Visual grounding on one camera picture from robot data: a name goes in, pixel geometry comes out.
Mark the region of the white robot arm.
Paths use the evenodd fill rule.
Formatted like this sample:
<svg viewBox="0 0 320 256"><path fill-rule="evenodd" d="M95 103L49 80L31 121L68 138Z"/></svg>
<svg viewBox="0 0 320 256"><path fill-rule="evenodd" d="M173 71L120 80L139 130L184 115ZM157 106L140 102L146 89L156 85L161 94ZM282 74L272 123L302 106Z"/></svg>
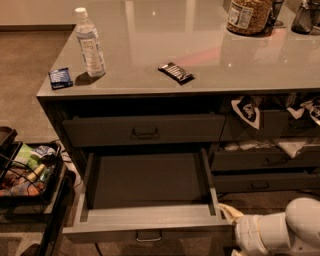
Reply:
<svg viewBox="0 0 320 256"><path fill-rule="evenodd" d="M234 226L236 244L231 256L320 256L320 201L300 197L283 212L244 214L219 204Z"/></svg>

